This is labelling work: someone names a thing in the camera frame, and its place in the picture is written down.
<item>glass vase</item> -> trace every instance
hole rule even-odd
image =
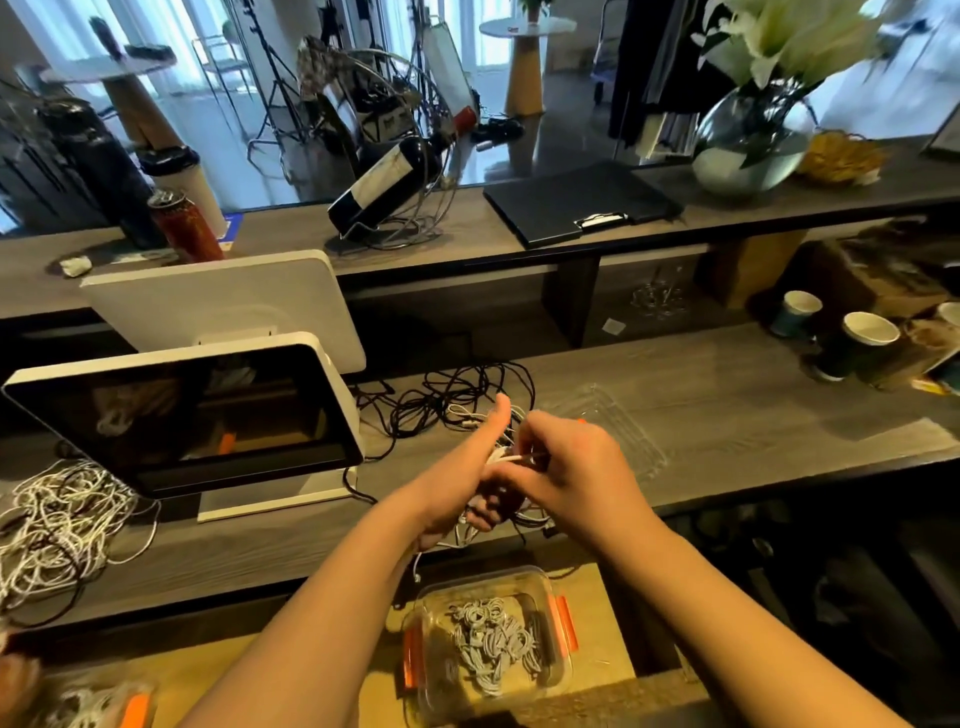
[[[697,130],[693,174],[709,192],[751,197],[776,187],[800,164],[816,125],[797,88],[772,82],[731,91]]]

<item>red can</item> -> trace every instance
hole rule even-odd
[[[223,260],[224,252],[200,209],[177,189],[158,187],[147,200],[157,226],[172,248],[194,263]]]

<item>white table top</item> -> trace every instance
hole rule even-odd
[[[59,63],[56,68],[47,68],[40,79],[50,84],[98,84],[124,76],[141,76],[168,68],[177,63],[177,59],[155,61],[154,59],[136,59],[124,56],[115,61],[110,56],[97,56],[79,61]]]
[[[547,15],[539,23],[528,22],[523,17],[500,17],[480,23],[480,32],[493,37],[540,37],[558,33],[573,33],[577,30],[577,21],[568,17]]]

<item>hand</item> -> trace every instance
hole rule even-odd
[[[400,489],[417,505],[422,533],[417,549],[433,548],[457,524],[468,501],[477,495],[477,486],[484,466],[496,441],[510,424],[510,398],[496,396],[496,403],[487,420],[463,443]],[[467,523],[480,531],[489,531],[502,519],[492,503],[480,498],[467,514]]]
[[[40,683],[40,661],[0,656],[0,728],[13,726],[30,707]]]
[[[603,428],[531,412],[516,436],[518,454],[546,451],[541,473],[495,463],[485,481],[505,482],[549,513],[557,525],[602,552],[649,522],[662,522],[647,504],[620,446]]]

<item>white monitor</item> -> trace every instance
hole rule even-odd
[[[321,251],[92,275],[81,292],[139,352],[307,331],[341,374],[367,366]]]
[[[345,497],[363,462],[353,397],[304,331],[23,369],[3,392],[143,496],[230,488],[211,518]]]

